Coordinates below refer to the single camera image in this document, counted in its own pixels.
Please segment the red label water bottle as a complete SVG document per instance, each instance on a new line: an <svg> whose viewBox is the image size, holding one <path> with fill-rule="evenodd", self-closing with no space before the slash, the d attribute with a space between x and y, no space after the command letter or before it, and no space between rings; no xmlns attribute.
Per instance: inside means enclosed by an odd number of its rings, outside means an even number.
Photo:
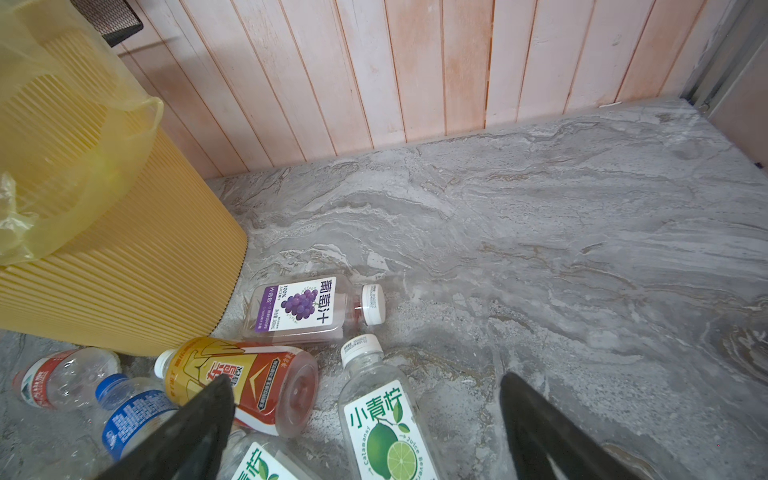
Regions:
<svg viewBox="0 0 768 480"><path fill-rule="evenodd" d="M98 385L120 372L116 353L78 348L44 356L21 369L12 387L17 397L32 407L73 411L95 405Z"/></svg>

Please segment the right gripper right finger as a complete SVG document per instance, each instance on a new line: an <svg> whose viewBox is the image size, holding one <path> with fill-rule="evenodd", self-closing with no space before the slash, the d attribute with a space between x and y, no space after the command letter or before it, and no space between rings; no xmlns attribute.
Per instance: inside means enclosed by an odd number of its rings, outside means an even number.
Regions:
<svg viewBox="0 0 768 480"><path fill-rule="evenodd" d="M500 407L509 451L519 479L635 479L519 375L500 382Z"/></svg>

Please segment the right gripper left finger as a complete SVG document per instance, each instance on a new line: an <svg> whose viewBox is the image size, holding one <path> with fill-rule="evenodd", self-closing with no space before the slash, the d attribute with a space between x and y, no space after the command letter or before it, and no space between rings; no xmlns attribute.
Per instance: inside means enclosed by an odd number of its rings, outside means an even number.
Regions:
<svg viewBox="0 0 768 480"><path fill-rule="evenodd" d="M215 479L234 419L230 380L220 376L100 479Z"/></svg>

